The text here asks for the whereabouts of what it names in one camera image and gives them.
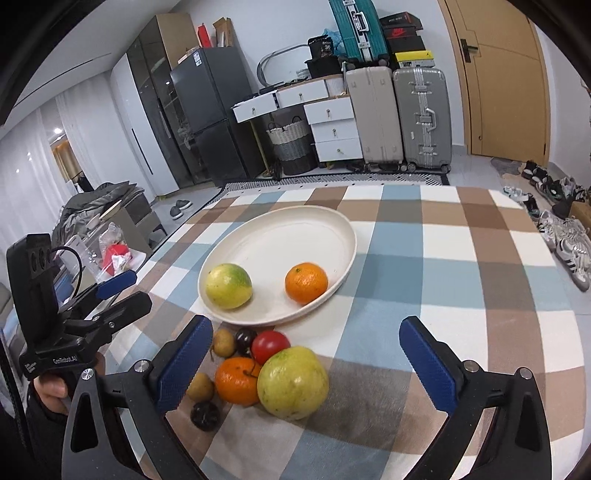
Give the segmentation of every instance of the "orange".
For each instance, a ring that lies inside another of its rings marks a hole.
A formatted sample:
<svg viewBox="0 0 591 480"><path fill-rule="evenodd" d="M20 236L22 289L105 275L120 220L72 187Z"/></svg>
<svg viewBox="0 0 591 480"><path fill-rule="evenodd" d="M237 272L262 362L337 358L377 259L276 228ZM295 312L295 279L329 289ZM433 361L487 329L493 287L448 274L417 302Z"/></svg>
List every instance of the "orange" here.
<svg viewBox="0 0 591 480"><path fill-rule="evenodd" d="M228 358L216 372L217 394L228 403L245 407L258 403L256 381L260 371L261 366L252 358Z"/></svg>
<svg viewBox="0 0 591 480"><path fill-rule="evenodd" d="M287 296L301 305L317 299L328 287L329 279L325 271L313 263L296 265L285 276Z"/></svg>

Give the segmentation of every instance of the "drawer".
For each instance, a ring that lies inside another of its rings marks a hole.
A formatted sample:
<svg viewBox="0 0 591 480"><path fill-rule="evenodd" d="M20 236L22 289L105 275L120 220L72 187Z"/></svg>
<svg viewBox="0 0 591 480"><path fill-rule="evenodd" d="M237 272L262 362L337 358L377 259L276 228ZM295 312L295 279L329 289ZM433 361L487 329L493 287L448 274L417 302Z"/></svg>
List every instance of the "drawer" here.
<svg viewBox="0 0 591 480"><path fill-rule="evenodd" d="M306 110L306 117L310 125L332 122L332 120L355 118L353 105L351 105L351 99L349 97L310 103L309 105L304 105L304 109Z"/></svg>
<svg viewBox="0 0 591 480"><path fill-rule="evenodd" d="M324 80L317 82L302 83L294 87L279 90L277 92L277 101L279 108L297 105L298 103L313 102L322 98L328 98L329 92L326 89Z"/></svg>
<svg viewBox="0 0 591 480"><path fill-rule="evenodd" d="M354 118L347 120L335 120L334 122L323 122L321 124L312 124L312 133L315 142L330 142L333 140L347 140L349 138L359 138L357 124Z"/></svg>
<svg viewBox="0 0 591 480"><path fill-rule="evenodd" d="M234 115L238 123L265 115L265 113L274 112L277 110L275 92L268 92L264 95L251 98L246 102L239 103L232 107L232 110L234 110Z"/></svg>
<svg viewBox="0 0 591 480"><path fill-rule="evenodd" d="M349 140L334 140L332 142L319 142L316 144L318 159L320 161L352 160L363 158L361 144L358 138Z"/></svg>

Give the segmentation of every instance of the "white wall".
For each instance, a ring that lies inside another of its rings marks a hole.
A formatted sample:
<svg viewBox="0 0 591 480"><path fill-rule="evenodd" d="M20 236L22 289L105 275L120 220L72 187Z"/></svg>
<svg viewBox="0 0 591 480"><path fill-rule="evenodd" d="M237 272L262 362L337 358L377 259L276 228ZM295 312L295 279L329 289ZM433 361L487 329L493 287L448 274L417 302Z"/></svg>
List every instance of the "white wall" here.
<svg viewBox="0 0 591 480"><path fill-rule="evenodd" d="M457 76L452 42L437 0L374 0L380 17L402 11L418 16L424 30L420 33L425 46L433 51L438 68L447 78L452 111L452 140L464 144L462 96ZM335 18L328 0L182 0L174 9L188 12L195 26L205 23L210 34L215 32L213 23L220 17L232 19L239 47L244 55L253 91L258 90L256 66L267 54L321 35L325 28L337 30ZM270 83L295 78L295 71L305 68L310 58L307 49L273 59L265 69Z"/></svg>
<svg viewBox="0 0 591 480"><path fill-rule="evenodd" d="M591 184L591 99L581 77L539 28L550 91L550 161L573 176L577 183Z"/></svg>

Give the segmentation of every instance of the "red tomato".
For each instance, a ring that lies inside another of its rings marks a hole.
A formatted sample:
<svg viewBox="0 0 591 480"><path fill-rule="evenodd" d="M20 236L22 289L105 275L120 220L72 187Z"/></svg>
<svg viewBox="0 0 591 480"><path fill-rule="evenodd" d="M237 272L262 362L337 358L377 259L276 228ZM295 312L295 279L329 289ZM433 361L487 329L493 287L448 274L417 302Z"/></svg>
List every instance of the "red tomato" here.
<svg viewBox="0 0 591 480"><path fill-rule="evenodd" d="M252 343L251 353L255 362L263 365L277 352L281 352L289 347L291 347L291 344L285 335L280 332L268 330L256 336Z"/></svg>

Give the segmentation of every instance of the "ceiling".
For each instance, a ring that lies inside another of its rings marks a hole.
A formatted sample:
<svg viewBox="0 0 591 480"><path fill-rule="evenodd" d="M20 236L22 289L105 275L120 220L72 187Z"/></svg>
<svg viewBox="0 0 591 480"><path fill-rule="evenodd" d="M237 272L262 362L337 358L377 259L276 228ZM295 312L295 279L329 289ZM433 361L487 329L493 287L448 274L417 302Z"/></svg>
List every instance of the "ceiling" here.
<svg viewBox="0 0 591 480"><path fill-rule="evenodd" d="M113 68L156 14L178 0L106 0L84 18L49 54L13 107L2 138L29 113L59 93Z"/></svg>

